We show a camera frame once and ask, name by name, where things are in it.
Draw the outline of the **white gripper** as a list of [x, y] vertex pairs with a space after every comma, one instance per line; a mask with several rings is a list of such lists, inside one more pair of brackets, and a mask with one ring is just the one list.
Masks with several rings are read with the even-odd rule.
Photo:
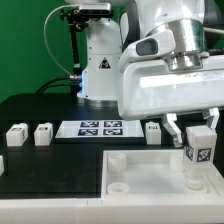
[[179, 72], [170, 71], [164, 60], [136, 62], [119, 78], [119, 115], [142, 120], [165, 114], [162, 124], [176, 148], [183, 146], [183, 140], [175, 113], [206, 109], [203, 118], [215, 130], [220, 113], [214, 107], [224, 107], [224, 55], [204, 58], [202, 69]]

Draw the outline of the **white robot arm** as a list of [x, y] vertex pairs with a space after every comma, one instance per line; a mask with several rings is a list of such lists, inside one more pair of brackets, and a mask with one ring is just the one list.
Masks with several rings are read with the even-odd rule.
[[79, 98], [117, 105], [125, 120], [160, 117], [175, 145], [179, 114], [201, 112], [213, 132], [224, 107], [223, 22], [215, 0], [66, 0], [87, 32]]

